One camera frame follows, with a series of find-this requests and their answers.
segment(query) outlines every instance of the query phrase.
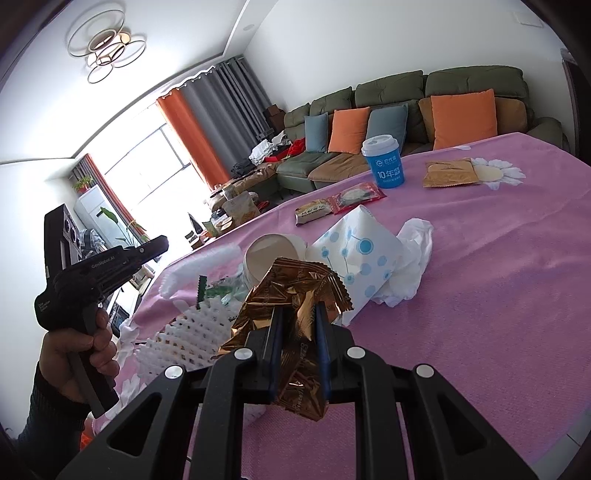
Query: curtain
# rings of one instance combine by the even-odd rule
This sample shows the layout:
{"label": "curtain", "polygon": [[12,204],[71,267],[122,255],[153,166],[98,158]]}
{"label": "curtain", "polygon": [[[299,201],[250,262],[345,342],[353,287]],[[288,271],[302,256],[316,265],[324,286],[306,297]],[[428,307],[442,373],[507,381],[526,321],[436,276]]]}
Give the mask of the curtain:
{"label": "curtain", "polygon": [[213,190],[215,185],[230,180],[227,169],[217,157],[183,95],[174,89],[166,97],[159,98],[156,103],[191,154],[193,167],[209,188]]}
{"label": "curtain", "polygon": [[179,91],[227,171],[273,133],[263,116],[271,102],[243,57],[215,65]]}
{"label": "curtain", "polygon": [[135,220],[131,216],[131,213],[127,208],[125,208],[125,205],[121,203],[121,200],[119,200],[117,194],[111,189],[105,180],[105,177],[97,168],[89,154],[86,154],[84,158],[78,162],[78,165],[76,165],[72,171],[72,174],[76,180],[80,180],[83,176],[89,176],[92,178],[93,183],[100,187],[100,189],[105,194],[105,197],[109,200],[109,203],[111,203],[113,206],[113,209],[117,215],[119,215],[119,217],[125,222],[126,226],[129,225],[129,231],[133,234],[133,236],[136,237],[140,243],[144,243],[145,237],[142,239],[142,236],[144,236],[146,232],[134,224]]}

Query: paper cup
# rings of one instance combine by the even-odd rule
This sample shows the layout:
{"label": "paper cup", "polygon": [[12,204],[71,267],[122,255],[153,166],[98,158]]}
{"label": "paper cup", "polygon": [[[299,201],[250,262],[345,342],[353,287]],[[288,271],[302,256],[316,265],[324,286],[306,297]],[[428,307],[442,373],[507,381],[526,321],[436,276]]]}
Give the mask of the paper cup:
{"label": "paper cup", "polygon": [[269,233],[257,238],[244,254],[244,277],[248,288],[256,287],[279,257],[304,260],[307,243],[297,235]]}

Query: red cloth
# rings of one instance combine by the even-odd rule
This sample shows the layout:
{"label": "red cloth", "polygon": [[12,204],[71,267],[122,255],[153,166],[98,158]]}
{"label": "red cloth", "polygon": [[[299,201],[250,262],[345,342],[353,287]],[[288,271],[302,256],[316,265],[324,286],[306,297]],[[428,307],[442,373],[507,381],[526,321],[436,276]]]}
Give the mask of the red cloth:
{"label": "red cloth", "polygon": [[276,163],[278,161],[283,160],[287,156],[288,149],[286,148],[283,152],[276,153],[270,157],[265,157],[264,162],[267,163]]}
{"label": "red cloth", "polygon": [[302,153],[305,149],[306,149],[306,139],[300,138],[299,140],[296,140],[295,142],[293,142],[291,144],[291,147],[287,151],[287,154],[290,157],[295,157],[296,155],[299,155],[300,153]]}

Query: green sofa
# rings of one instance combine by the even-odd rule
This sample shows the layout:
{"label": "green sofa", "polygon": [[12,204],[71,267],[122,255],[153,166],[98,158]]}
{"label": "green sofa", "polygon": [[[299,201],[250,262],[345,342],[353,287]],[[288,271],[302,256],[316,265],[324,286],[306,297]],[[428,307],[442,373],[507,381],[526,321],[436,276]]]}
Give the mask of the green sofa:
{"label": "green sofa", "polygon": [[[430,151],[433,145],[427,138],[418,101],[431,95],[461,95],[491,88],[497,97],[518,99],[525,104],[528,128],[524,133],[569,151],[569,143],[560,122],[552,117],[535,117],[523,72],[507,66],[459,67],[439,70],[429,75],[417,70],[363,83],[355,90],[348,87],[287,113],[284,119],[285,133],[292,141],[303,138],[304,117],[328,112],[330,135],[335,110],[367,106],[376,109],[406,103],[407,138],[401,154],[404,156]],[[363,160],[359,155],[303,152],[288,158],[277,167],[277,179],[283,188],[307,193],[343,180],[343,173],[369,168],[366,164],[360,165],[360,162]]]}

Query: window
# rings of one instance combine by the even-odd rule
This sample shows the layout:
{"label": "window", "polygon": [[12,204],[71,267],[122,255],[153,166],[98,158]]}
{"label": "window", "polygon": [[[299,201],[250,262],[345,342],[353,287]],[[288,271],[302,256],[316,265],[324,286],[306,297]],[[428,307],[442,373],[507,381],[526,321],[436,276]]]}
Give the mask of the window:
{"label": "window", "polygon": [[110,187],[151,238],[168,237],[163,265],[191,251],[188,213],[209,220],[207,185],[193,168],[191,155],[166,123],[157,105],[123,129],[99,134],[89,153]]}
{"label": "window", "polygon": [[160,127],[111,167],[105,179],[131,210],[188,165],[190,160],[179,157]]}

